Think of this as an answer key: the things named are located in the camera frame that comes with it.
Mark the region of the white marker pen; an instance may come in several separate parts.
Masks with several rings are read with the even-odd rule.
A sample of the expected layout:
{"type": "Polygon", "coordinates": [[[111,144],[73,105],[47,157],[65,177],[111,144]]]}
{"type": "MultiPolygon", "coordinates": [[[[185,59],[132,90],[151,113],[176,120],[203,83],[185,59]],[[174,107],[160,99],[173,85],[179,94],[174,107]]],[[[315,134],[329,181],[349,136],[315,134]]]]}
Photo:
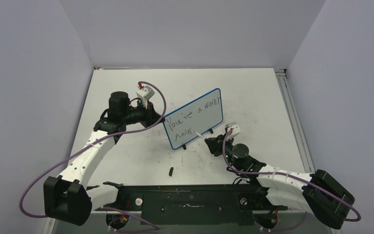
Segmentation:
{"type": "Polygon", "coordinates": [[[196,134],[197,136],[199,136],[200,138],[202,138],[202,139],[207,139],[207,137],[203,136],[202,134],[200,134],[200,133],[198,133],[198,132],[195,132],[195,134],[196,134]]]}

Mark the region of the blue framed whiteboard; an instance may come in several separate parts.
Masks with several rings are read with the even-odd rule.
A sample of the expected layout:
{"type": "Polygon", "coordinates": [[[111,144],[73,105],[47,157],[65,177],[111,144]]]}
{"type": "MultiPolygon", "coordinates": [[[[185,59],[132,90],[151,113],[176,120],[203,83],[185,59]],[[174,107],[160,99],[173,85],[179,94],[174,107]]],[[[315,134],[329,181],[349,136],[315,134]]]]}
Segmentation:
{"type": "Polygon", "coordinates": [[[165,115],[164,129],[170,146],[176,150],[223,122],[220,88],[196,98],[165,115]]]}

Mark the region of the black marker cap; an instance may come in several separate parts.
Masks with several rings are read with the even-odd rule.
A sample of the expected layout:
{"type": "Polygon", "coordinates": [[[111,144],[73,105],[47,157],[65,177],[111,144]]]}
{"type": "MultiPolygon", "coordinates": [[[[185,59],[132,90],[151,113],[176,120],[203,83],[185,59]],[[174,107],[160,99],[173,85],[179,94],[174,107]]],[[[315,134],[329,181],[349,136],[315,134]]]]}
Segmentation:
{"type": "Polygon", "coordinates": [[[172,175],[173,175],[173,170],[174,170],[174,168],[171,167],[170,170],[169,170],[169,174],[168,174],[169,176],[172,176],[172,175]]]}

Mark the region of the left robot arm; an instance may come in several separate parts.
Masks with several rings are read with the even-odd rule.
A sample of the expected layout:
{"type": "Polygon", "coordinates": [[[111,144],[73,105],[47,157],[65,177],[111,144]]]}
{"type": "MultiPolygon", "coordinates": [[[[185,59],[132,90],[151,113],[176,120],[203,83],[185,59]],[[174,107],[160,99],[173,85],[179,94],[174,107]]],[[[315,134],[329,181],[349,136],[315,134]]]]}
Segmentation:
{"type": "Polygon", "coordinates": [[[111,93],[109,107],[95,124],[83,149],[57,177],[45,180],[44,211],[48,217],[81,226],[93,210],[105,205],[114,210],[124,207],[126,197],[117,184],[107,182],[88,188],[88,183],[106,153],[127,133],[128,125],[141,123],[147,130],[163,122],[163,115],[150,102],[154,93],[149,86],[140,88],[135,107],[126,92],[111,93]]]}

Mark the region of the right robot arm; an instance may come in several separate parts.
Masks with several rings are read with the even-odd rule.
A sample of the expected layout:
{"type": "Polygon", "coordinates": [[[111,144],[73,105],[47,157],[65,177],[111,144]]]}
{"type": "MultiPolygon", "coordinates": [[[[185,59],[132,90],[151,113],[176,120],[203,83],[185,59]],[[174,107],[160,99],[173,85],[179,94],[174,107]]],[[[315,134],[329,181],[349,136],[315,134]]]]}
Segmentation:
{"type": "Polygon", "coordinates": [[[341,229],[352,211],[354,196],[324,170],[297,173],[260,162],[245,144],[234,144],[226,135],[204,139],[213,156],[222,156],[226,169],[263,188],[256,203],[263,209],[285,206],[313,214],[322,224],[341,229]]]}

